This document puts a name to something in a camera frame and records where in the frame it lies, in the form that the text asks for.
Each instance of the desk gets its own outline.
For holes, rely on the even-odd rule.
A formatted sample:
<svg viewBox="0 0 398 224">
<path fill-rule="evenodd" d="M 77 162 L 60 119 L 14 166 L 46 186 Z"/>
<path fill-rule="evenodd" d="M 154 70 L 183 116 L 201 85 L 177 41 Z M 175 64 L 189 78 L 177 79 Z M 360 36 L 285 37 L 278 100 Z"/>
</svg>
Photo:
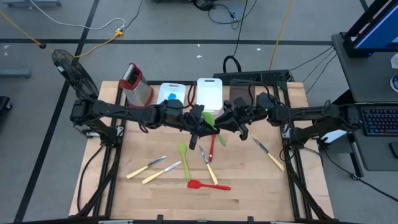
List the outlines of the desk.
<svg viewBox="0 0 398 224">
<path fill-rule="evenodd" d="M 398 70 L 391 68 L 391 58 L 396 53 L 376 52 L 369 58 L 349 58 L 342 36 L 335 34 L 331 39 L 349 86 L 349 90 L 334 103 L 398 103 L 398 93 L 389 84 L 389 80 L 398 74 Z M 358 130 L 353 134 L 354 140 L 366 170 L 398 171 L 398 160 L 388 145 L 398 142 L 398 137 L 369 137 L 363 130 Z M 359 166 L 354 159 L 353 163 L 354 167 Z M 360 170 L 360 167 L 356 168 L 357 175 Z"/>
<path fill-rule="evenodd" d="M 117 87 L 117 82 L 103 82 L 99 98 L 110 103 L 114 102 Z M 155 94 L 152 101 L 155 103 L 159 86 L 152 87 Z M 288 88 L 292 107 L 308 106 L 302 83 L 288 83 Z M 263 87 L 257 86 L 256 94 L 263 90 Z M 229 98 L 229 86 L 223 87 L 223 95 L 224 99 Z M 102 120 L 106 124 L 110 124 L 109 118 Z M 295 125 L 305 127 L 311 125 L 311 121 L 296 122 Z M 144 134 L 139 130 L 137 123 L 127 122 L 111 218 L 154 220 L 158 214 L 162 214 L 165 220 L 243 221 L 247 220 L 248 216 L 253 216 L 256 221 L 293 221 L 286 171 L 281 172 L 250 140 L 257 138 L 271 154 L 278 157 L 277 155 L 282 149 L 280 130 L 272 127 L 266 120 L 255 122 L 248 128 L 249 139 L 247 141 L 241 141 L 238 133 L 222 130 L 221 134 L 225 138 L 227 147 L 223 147 L 217 140 L 215 142 L 211 166 L 220 185 L 229 185 L 232 188 L 230 191 L 221 191 L 206 188 L 188 189 L 182 165 L 152 182 L 142 185 L 141 181 L 144 178 L 181 160 L 178 144 L 180 142 L 188 144 L 190 135 L 187 132 L 180 133 L 177 129 L 166 127 L 149 130 L 149 134 Z M 203 146 L 208 153 L 210 141 L 210 136 L 201 138 L 197 147 L 198 145 Z M 99 144 L 99 139 L 88 140 L 81 170 L 99 148 Z M 309 140 L 306 146 L 318 150 L 316 142 L 313 140 Z M 99 154 L 85 173 L 81 193 L 82 205 L 87 202 L 98 186 L 103 155 L 104 152 Z M 168 158 L 127 180 L 127 174 L 163 155 L 167 155 Z M 333 211 L 319 156 L 309 151 L 302 151 L 301 157 L 308 191 L 324 211 L 332 217 Z M 210 175 L 198 148 L 194 151 L 187 151 L 187 161 L 192 179 L 207 184 L 211 183 Z M 71 215 L 77 212 L 76 193 L 77 190 L 70 209 Z M 107 197 L 107 194 L 108 191 L 105 190 L 103 197 Z M 101 205 L 100 214 L 103 213 L 104 205 Z"/>
</svg>

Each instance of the yellow cable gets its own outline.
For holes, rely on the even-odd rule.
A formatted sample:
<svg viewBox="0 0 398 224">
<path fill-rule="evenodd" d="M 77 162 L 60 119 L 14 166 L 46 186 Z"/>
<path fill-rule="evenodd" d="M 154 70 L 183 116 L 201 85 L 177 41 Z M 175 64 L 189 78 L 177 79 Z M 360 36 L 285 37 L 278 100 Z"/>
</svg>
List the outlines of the yellow cable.
<svg viewBox="0 0 398 224">
<path fill-rule="evenodd" d="M 9 23 L 11 23 L 11 25 L 13 25 L 15 28 L 17 28 L 19 31 L 21 31 L 23 34 L 25 34 L 25 36 L 27 36 L 30 40 L 32 40 L 33 42 L 35 42 L 36 44 L 42 45 L 42 43 L 40 43 L 39 41 L 37 41 L 35 38 L 33 38 L 31 35 L 29 35 L 27 32 L 25 32 L 23 29 L 21 29 L 17 24 L 15 24 L 14 21 L 12 21 L 7 15 L 5 15 L 4 12 L 2 12 L 2 10 L 0 10 L 0 14 L 6 18 L 8 20 Z M 46 47 L 46 49 L 48 49 L 49 51 L 53 52 L 54 50 Z"/>
<path fill-rule="evenodd" d="M 279 36 L 278 36 L 278 39 L 276 40 L 276 44 L 275 44 L 275 48 L 274 48 L 274 53 L 272 53 L 271 63 L 269 64 L 269 70 L 271 70 L 272 63 L 273 63 L 274 57 L 275 57 L 275 53 L 276 53 L 276 50 L 278 49 L 279 40 L 280 40 L 280 37 L 282 36 L 282 32 L 283 32 L 283 30 L 284 30 L 285 23 L 286 23 L 286 21 L 287 21 L 287 16 L 289 15 L 290 8 L 292 8 L 292 4 L 293 4 L 293 0 L 290 0 L 289 6 L 288 6 L 287 11 L 286 11 L 285 19 L 284 19 L 284 21 L 283 21 L 283 23 L 282 23 L 282 26 L 280 27 Z"/>
<path fill-rule="evenodd" d="M 116 39 L 117 37 L 120 37 L 122 35 L 123 35 L 123 32 L 121 32 L 120 30 L 116 30 L 116 33 L 114 34 L 114 36 L 110 40 L 108 40 L 107 42 L 105 42 L 103 44 L 99 44 L 98 46 L 93 47 L 91 50 L 87 51 L 86 53 L 81 54 L 81 55 L 77 55 L 77 56 L 74 56 L 74 57 L 75 58 L 80 58 L 82 56 L 88 55 L 88 54 L 92 53 L 95 49 L 97 49 L 98 47 L 102 47 L 102 46 L 112 42 L 114 39 Z"/>
</svg>

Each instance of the knife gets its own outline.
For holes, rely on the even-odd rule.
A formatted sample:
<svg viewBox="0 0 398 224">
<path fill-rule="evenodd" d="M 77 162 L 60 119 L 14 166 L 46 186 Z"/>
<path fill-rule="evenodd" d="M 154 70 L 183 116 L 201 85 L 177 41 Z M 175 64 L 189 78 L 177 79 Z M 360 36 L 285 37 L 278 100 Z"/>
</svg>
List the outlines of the knife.
<svg viewBox="0 0 398 224">
<path fill-rule="evenodd" d="M 132 172 L 131 174 L 127 175 L 127 176 L 126 176 L 127 179 L 130 179 L 130 178 L 134 177 L 135 175 L 140 174 L 142 171 L 144 171 L 144 170 L 148 169 L 149 167 L 155 165 L 156 163 L 158 163 L 158 162 L 164 160 L 166 157 L 167 157 L 167 156 L 162 156 L 162 157 L 160 157 L 160 158 L 155 159 L 154 161 L 148 163 L 148 165 L 144 166 L 143 168 L 138 169 L 138 170 Z"/>
<path fill-rule="evenodd" d="M 146 184 L 146 183 L 150 182 L 151 180 L 155 179 L 156 177 L 160 176 L 161 174 L 176 168 L 180 164 L 181 164 L 181 161 L 176 162 L 175 164 L 169 166 L 168 168 L 166 168 L 166 169 L 164 169 L 164 170 L 162 170 L 162 171 L 160 171 L 160 172 L 158 172 L 158 173 L 146 178 L 145 180 L 142 181 L 142 184 Z"/>
<path fill-rule="evenodd" d="M 210 167 L 209 160 L 207 159 L 207 156 L 206 156 L 205 151 L 203 150 L 203 148 L 202 148 L 201 146 L 199 146 L 199 148 L 200 148 L 201 156 L 202 156 L 203 159 L 205 160 L 206 165 L 207 165 L 207 169 L 209 170 L 209 173 L 210 173 L 210 175 L 211 175 L 211 178 L 213 179 L 213 183 L 214 183 L 215 185 L 218 185 L 218 180 L 217 180 L 217 178 L 216 178 L 216 175 L 214 175 L 213 170 L 212 170 L 211 167 Z"/>
<path fill-rule="evenodd" d="M 253 141 L 254 141 L 258 146 L 260 146 L 260 148 L 261 148 L 262 150 L 264 150 L 264 152 L 266 152 L 266 154 L 269 156 L 269 158 L 274 162 L 275 165 L 278 166 L 278 168 L 279 168 L 281 171 L 284 171 L 284 170 L 285 170 L 285 167 L 284 167 L 277 159 L 275 159 L 274 156 L 272 156 L 271 154 L 269 154 L 268 149 L 267 149 L 264 145 L 262 145 L 260 141 L 258 141 L 258 140 L 255 139 L 255 138 L 253 138 Z"/>
</svg>

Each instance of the green spatula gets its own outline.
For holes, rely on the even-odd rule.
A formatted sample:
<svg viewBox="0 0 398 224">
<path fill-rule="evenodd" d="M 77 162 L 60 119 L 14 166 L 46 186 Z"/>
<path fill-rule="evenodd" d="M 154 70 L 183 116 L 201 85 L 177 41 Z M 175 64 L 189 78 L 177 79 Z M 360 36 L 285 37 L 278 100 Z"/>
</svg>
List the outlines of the green spatula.
<svg viewBox="0 0 398 224">
<path fill-rule="evenodd" d="M 187 148 L 185 147 L 184 143 L 180 143 L 178 148 L 179 148 L 180 154 L 182 156 L 182 161 L 184 162 L 185 177 L 187 178 L 187 181 L 189 182 L 191 180 L 191 176 L 189 175 L 187 158 L 185 157 L 185 153 L 187 152 Z"/>
<path fill-rule="evenodd" d="M 204 111 L 201 112 L 201 115 L 203 116 L 203 119 L 205 119 L 205 121 L 214 128 L 214 125 L 216 123 L 216 119 L 214 119 L 214 116 L 211 113 L 204 112 Z M 224 138 L 220 134 L 217 134 L 217 136 L 218 136 L 218 140 L 220 141 L 220 143 L 225 147 L 226 144 L 225 144 Z"/>
</svg>

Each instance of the red spatula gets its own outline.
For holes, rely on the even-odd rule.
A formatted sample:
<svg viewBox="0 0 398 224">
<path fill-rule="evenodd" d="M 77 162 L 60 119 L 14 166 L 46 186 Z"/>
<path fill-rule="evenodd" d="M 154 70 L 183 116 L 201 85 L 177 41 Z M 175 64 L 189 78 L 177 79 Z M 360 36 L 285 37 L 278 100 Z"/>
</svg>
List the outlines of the red spatula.
<svg viewBox="0 0 398 224">
<path fill-rule="evenodd" d="M 188 182 L 188 188 L 198 189 L 200 187 L 211 187 L 211 188 L 220 189 L 220 190 L 231 190 L 231 187 L 228 187 L 228 186 L 203 184 L 199 180 L 190 180 Z"/>
</svg>

